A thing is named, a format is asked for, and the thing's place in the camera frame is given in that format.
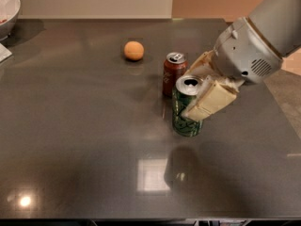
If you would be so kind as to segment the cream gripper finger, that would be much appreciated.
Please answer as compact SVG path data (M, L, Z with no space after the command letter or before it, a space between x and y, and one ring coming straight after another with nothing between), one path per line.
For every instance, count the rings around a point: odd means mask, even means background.
M185 109L184 115L193 121L202 121L231 104L239 93L228 78L207 76L198 89L197 98Z
M204 52L185 72L185 75L193 75L201 79L205 79L207 76L219 76L220 73L212 62L213 55L214 51Z

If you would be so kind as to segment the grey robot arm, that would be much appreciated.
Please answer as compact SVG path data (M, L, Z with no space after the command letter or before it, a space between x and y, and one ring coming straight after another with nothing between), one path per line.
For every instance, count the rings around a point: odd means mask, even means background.
M182 115L202 121L232 103L243 84L258 84L301 46L301 0L263 0L218 37L188 74L200 80Z

